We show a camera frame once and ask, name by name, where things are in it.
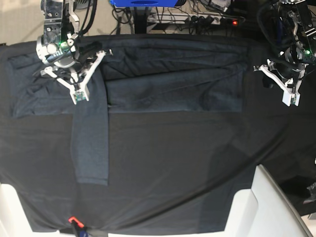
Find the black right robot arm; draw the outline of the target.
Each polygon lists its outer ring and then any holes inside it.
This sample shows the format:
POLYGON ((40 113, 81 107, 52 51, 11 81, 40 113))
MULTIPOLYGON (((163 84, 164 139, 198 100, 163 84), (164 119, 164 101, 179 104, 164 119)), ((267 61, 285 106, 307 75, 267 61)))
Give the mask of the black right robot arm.
POLYGON ((43 62, 41 75, 48 75, 69 90, 74 104, 89 101, 88 83, 105 56, 112 50, 103 50, 95 42, 79 46, 84 28, 75 13, 78 0, 43 0, 43 34, 37 40, 36 53, 43 62))

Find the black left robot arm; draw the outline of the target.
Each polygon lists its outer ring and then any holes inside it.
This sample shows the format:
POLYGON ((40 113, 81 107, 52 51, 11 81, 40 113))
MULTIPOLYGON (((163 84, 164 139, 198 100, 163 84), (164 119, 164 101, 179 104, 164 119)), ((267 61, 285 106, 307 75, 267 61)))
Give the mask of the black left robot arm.
POLYGON ((272 49, 266 63, 253 70, 265 75, 265 87, 277 85, 282 102, 299 105, 299 88, 316 64, 316 27, 306 0, 268 0, 257 11, 257 23, 272 49))

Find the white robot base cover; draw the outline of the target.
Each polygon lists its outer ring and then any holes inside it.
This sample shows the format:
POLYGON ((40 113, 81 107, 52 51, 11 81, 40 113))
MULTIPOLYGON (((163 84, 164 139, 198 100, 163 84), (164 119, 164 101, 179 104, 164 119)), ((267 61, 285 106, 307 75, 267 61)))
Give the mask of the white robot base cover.
POLYGON ((252 186, 234 195, 226 237, 311 237, 312 233, 263 165, 252 186))

